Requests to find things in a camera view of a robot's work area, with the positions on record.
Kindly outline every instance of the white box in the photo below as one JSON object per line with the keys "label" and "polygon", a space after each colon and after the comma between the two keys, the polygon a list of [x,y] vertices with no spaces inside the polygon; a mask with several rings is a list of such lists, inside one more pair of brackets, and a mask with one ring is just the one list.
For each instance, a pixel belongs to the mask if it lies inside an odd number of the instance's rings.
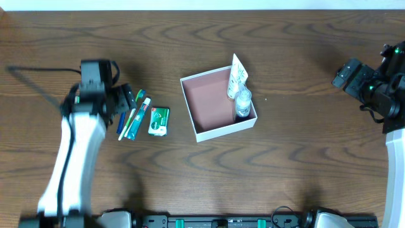
{"label": "white box", "polygon": [[197,143],[254,126],[258,116],[253,103],[249,119],[234,123],[234,102],[227,89],[231,66],[180,79],[185,104]]}

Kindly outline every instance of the toothpaste tube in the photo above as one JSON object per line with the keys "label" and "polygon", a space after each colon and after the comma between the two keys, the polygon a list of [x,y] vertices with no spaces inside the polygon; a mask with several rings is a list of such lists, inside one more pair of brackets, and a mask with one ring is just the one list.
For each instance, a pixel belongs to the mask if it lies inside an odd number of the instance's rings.
{"label": "toothpaste tube", "polygon": [[145,98],[145,101],[140,106],[139,111],[134,118],[134,121],[132,121],[131,126],[129,127],[128,131],[125,133],[126,138],[135,140],[135,137],[137,136],[137,133],[138,133],[138,130],[140,127],[140,123],[142,123],[142,120],[144,119],[145,112],[146,112],[147,107],[149,106],[150,102],[151,102],[150,98]]}
{"label": "toothpaste tube", "polygon": [[232,60],[232,67],[230,69],[229,83],[228,83],[228,99],[234,100],[236,94],[239,92],[239,85],[245,84],[247,80],[247,72],[243,67],[242,63],[239,61],[236,54]]}

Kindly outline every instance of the clear plastic bottle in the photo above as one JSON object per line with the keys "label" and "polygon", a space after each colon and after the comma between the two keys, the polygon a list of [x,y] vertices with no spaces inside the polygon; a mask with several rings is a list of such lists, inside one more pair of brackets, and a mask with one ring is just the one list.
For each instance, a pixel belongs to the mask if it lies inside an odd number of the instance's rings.
{"label": "clear plastic bottle", "polygon": [[235,99],[235,122],[239,123],[248,119],[251,111],[252,93],[246,85],[239,84],[239,92]]}

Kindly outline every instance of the wooden table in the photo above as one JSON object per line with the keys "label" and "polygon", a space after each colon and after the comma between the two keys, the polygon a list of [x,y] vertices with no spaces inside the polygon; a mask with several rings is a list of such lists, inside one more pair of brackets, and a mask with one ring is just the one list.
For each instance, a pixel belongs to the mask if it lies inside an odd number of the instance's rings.
{"label": "wooden table", "polygon": [[[0,226],[35,213],[61,137],[61,101],[80,77],[6,65],[78,68],[109,58],[120,82],[171,108],[167,137],[99,152],[92,208],[171,214],[268,213],[318,205],[382,222],[387,151],[382,125],[331,85],[354,56],[371,67],[404,39],[402,11],[9,12],[0,21]],[[179,79],[231,63],[249,72],[252,129],[196,143]]]}

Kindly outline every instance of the green clip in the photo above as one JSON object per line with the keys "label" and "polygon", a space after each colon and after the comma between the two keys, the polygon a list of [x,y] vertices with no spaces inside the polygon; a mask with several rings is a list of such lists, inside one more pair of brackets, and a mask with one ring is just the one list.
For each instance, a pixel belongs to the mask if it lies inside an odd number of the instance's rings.
{"label": "green clip", "polygon": [[184,220],[183,219],[177,219],[176,220],[176,228],[184,228]]}
{"label": "green clip", "polygon": [[258,219],[258,228],[266,228],[266,220]]}

